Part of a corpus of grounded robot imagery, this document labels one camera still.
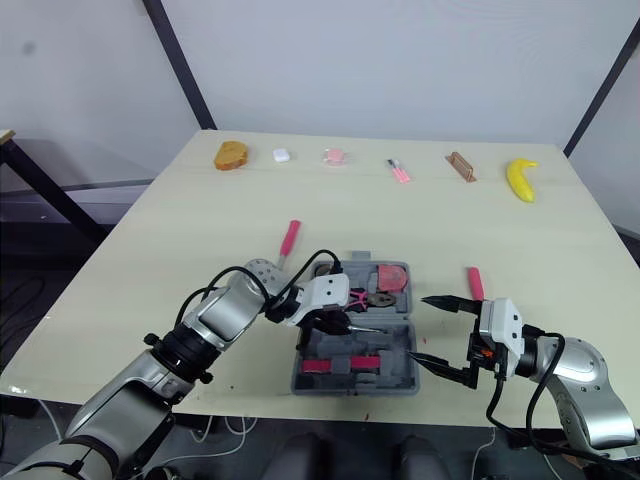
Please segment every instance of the wooden block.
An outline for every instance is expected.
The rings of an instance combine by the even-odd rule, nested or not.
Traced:
[[[458,152],[452,152],[446,158],[449,163],[456,169],[456,171],[462,175],[467,182],[475,182],[476,178],[473,176],[473,167],[467,162],[462,155]]]

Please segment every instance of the pink handle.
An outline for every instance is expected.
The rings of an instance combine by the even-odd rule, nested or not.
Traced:
[[[469,287],[471,288],[471,296],[473,299],[484,300],[484,288],[482,288],[480,270],[478,270],[477,267],[470,267],[467,275],[469,277]]]
[[[303,360],[302,373],[330,373],[331,360]]]
[[[380,357],[364,357],[361,355],[351,357],[351,370],[368,370],[374,368],[380,368]]]
[[[392,172],[393,176],[396,177],[396,180],[398,180],[400,183],[405,183],[399,168],[393,168]]]
[[[400,176],[402,177],[402,183],[407,183],[411,180],[411,177],[404,168],[399,168],[398,170],[400,171]]]
[[[280,255],[284,255],[285,257],[291,253],[291,249],[293,248],[293,244],[296,241],[296,235],[298,235],[298,230],[300,229],[300,221],[299,220],[291,220],[289,222],[289,230],[287,230],[287,234],[284,236],[284,240],[282,241],[282,246],[280,247]]]

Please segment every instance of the pliers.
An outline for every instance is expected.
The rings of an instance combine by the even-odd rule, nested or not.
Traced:
[[[446,310],[447,312],[469,312],[480,317],[482,313],[482,301],[467,300],[466,298],[456,297],[454,295],[436,295],[432,297],[424,297],[423,302],[433,305],[434,307]],[[439,377],[453,380],[454,382],[466,385],[469,388],[477,388],[478,371],[480,366],[487,370],[493,370],[496,359],[494,352],[487,348],[478,333],[478,323],[469,339],[469,347],[467,350],[467,360],[469,366],[463,368],[454,368],[449,362],[443,358],[429,355],[428,353],[407,352],[409,358],[414,359],[418,364],[426,368]]]
[[[369,293],[364,288],[352,288],[349,296],[355,301],[348,303],[346,312],[366,312],[369,307],[389,307],[396,303],[396,297],[389,293]]]

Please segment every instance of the red tool handle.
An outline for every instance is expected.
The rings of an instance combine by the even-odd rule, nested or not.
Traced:
[[[303,360],[302,373],[330,373],[331,360]]]
[[[482,288],[482,279],[480,278],[480,270],[478,267],[471,267],[467,272],[469,276],[469,287],[471,288],[471,297],[474,300],[484,300],[484,288]]]
[[[289,230],[287,230],[287,234],[284,236],[284,240],[282,241],[282,246],[280,247],[280,255],[284,255],[285,257],[289,255],[291,249],[293,248],[293,244],[296,241],[296,235],[298,235],[300,225],[301,224],[299,220],[291,220],[289,222]]]
[[[354,370],[368,370],[368,369],[375,369],[375,368],[380,368],[380,357],[378,356],[371,356],[371,357],[364,357],[364,356],[354,356],[351,357],[351,369]]]

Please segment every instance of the black cable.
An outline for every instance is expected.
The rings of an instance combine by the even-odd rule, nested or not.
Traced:
[[[227,267],[223,271],[221,271],[218,275],[213,277],[213,279],[209,282],[209,285],[207,285],[207,288],[205,289],[204,293],[202,294],[202,300],[204,300],[209,296],[209,294],[214,290],[216,283],[218,283],[218,281],[229,272],[244,273],[247,277],[253,280],[253,282],[258,286],[258,288],[260,289],[260,293],[262,293],[262,296],[264,297],[265,303],[269,302],[269,292],[267,292],[267,289],[264,287],[260,279],[256,277],[253,272],[250,272],[244,267]]]
[[[0,351],[4,350],[4,348],[7,346],[7,344],[13,340],[13,337],[18,334],[19,332],[26,330],[27,328],[33,328],[36,325],[38,325],[38,323],[40,323],[40,320],[42,320],[42,318],[44,317],[44,315],[36,315],[35,317],[31,317],[28,320],[25,320],[25,322],[20,325],[18,328],[16,328],[14,331],[12,331],[8,336],[4,337],[2,339],[2,343],[0,344]]]
[[[494,424],[500,430],[503,430],[510,435],[526,439],[527,435],[525,433],[519,432],[511,427],[508,427],[504,423],[501,423],[495,418],[493,418],[493,412],[495,411],[496,407],[498,406],[498,402],[500,401],[500,396],[502,395],[503,386],[504,386],[504,379],[496,377],[496,388],[493,391],[493,396],[491,397],[491,401],[487,406],[487,412],[486,412],[487,420],[489,420],[492,424]]]
[[[278,292],[278,294],[275,297],[271,297],[271,300],[269,300],[267,308],[265,310],[269,310],[269,308],[273,307],[276,303],[278,303],[278,301],[283,297],[283,295],[289,291],[289,289],[298,281],[298,279],[302,276],[302,274],[305,272],[305,270],[307,268],[309,268],[309,266],[311,265],[311,263],[319,256],[322,255],[323,253],[326,253],[327,255],[329,255],[332,259],[333,259],[333,266],[331,267],[331,273],[340,273],[342,271],[342,267],[340,264],[340,260],[338,260],[338,257],[335,253],[333,253],[331,250],[326,250],[326,249],[321,249],[318,250],[316,253],[314,253],[313,255],[311,255],[311,257],[309,257],[309,260],[306,261],[306,263],[302,266],[302,268],[300,270],[298,270],[298,272],[291,278],[291,280],[289,280],[289,283],[287,283],[284,288],[282,290],[280,290],[280,292]]]
[[[0,324],[0,327],[3,327],[4,325],[8,324],[9,320],[14,318],[20,312],[22,312],[23,310],[28,308],[33,302],[35,302],[38,299],[38,297],[40,297],[40,295],[42,295],[42,292],[44,291],[45,286],[46,286],[46,281],[42,277],[31,277],[31,278],[28,278],[27,280],[22,282],[20,285],[15,287],[13,290],[11,290],[11,292],[9,292],[2,300],[0,300],[0,309],[4,310],[5,304],[9,301],[9,299],[11,297],[13,297],[16,293],[18,293],[20,290],[22,290],[24,287],[26,287],[27,285],[29,285],[30,283],[32,283],[34,281],[38,283],[37,291],[26,302],[24,302],[20,307],[18,307],[9,316],[7,316],[4,320],[2,320],[2,323]]]
[[[529,400],[529,405],[527,406],[527,416],[526,416],[526,423],[525,423],[525,428],[527,431],[527,437],[529,438],[529,441],[531,442],[531,445],[533,445],[533,447],[538,450],[539,452],[543,453],[543,455],[549,455],[552,454],[551,452],[548,452],[546,448],[543,448],[542,443],[544,442],[539,442],[534,433],[533,433],[533,411],[536,408],[536,404],[538,403],[538,400],[540,399],[540,396],[542,395],[542,392],[544,391],[544,389],[547,387],[549,380],[551,380],[551,375],[553,375],[553,372],[555,372],[556,367],[558,366],[558,362],[560,362],[560,358],[562,357],[562,353],[564,352],[564,347],[566,345],[566,341],[564,339],[564,337],[562,335],[560,335],[559,333],[545,333],[544,334],[545,337],[552,337],[552,338],[557,338],[558,339],[558,343],[556,345],[556,353],[553,355],[553,358],[551,359],[551,362],[549,363],[549,366],[547,367],[547,369],[545,370],[544,374],[542,375],[542,378],[540,379],[540,383],[538,383],[538,386],[536,387],[535,391],[533,392],[533,395],[531,395],[531,400]]]
[[[640,474],[622,466],[620,462],[609,460],[607,458],[592,454],[590,452],[584,452],[584,451],[575,450],[572,448],[559,447],[552,443],[544,442],[535,438],[533,427],[531,425],[533,412],[535,410],[538,399],[540,398],[542,392],[544,391],[547,384],[549,383],[551,375],[555,371],[555,367],[558,365],[558,362],[560,361],[560,358],[562,356],[562,353],[564,351],[564,346],[565,346],[565,339],[559,333],[545,333],[545,336],[557,338],[558,346],[556,349],[556,353],[551,359],[549,366],[545,370],[545,373],[542,375],[540,383],[536,387],[536,390],[534,391],[533,395],[531,396],[531,400],[529,401],[529,405],[527,407],[527,416],[526,416],[526,432],[527,432],[526,435],[521,432],[518,432],[517,430],[514,430],[511,427],[508,427],[500,423],[495,418],[493,418],[493,412],[496,406],[498,405],[498,402],[500,401],[500,396],[502,394],[502,387],[504,384],[504,378],[500,376],[496,376],[496,388],[493,392],[493,396],[491,397],[491,401],[489,402],[489,406],[487,407],[487,412],[486,412],[487,420],[489,420],[493,425],[505,431],[509,435],[514,435],[520,438],[523,438],[523,437],[528,438],[531,444],[533,445],[533,447],[543,455],[565,454],[565,455],[571,455],[574,457],[583,458],[585,460],[589,460],[594,463],[600,464],[604,467],[611,468],[612,470],[625,473],[631,478],[634,478],[636,480],[640,480]]]
[[[262,284],[260,279],[256,277],[256,275],[253,272],[247,270],[244,267],[237,267],[237,266],[227,267],[224,270],[222,270],[220,273],[218,273],[215,277],[213,277],[213,279],[209,282],[209,285],[207,285],[206,287],[199,288],[194,292],[191,292],[191,294],[186,298],[186,300],[182,302],[182,306],[178,311],[178,315],[176,317],[174,326],[178,325],[182,321],[182,317],[184,317],[184,314],[187,311],[187,307],[189,306],[189,303],[191,303],[191,301],[194,298],[196,298],[199,294],[202,293],[202,299],[200,301],[203,301],[205,298],[207,298],[211,294],[211,292],[213,292],[216,289],[216,286],[215,286],[216,283],[218,283],[218,281],[222,277],[224,277],[227,273],[230,273],[230,272],[240,272],[248,276],[251,280],[253,280],[253,283],[255,283],[258,286],[260,293],[264,297],[265,305],[269,302],[269,292],[267,292],[267,289],[265,288],[265,286]]]
[[[173,324],[174,327],[177,326],[182,321],[182,317],[184,317],[184,313],[187,311],[187,307],[191,303],[191,300],[196,298],[198,295],[200,295],[206,289],[207,289],[207,287],[199,288],[195,292],[192,292],[191,295],[189,295],[187,297],[187,299],[184,302],[182,302],[182,306],[180,307],[180,310],[178,311],[178,316],[176,317],[176,323]]]

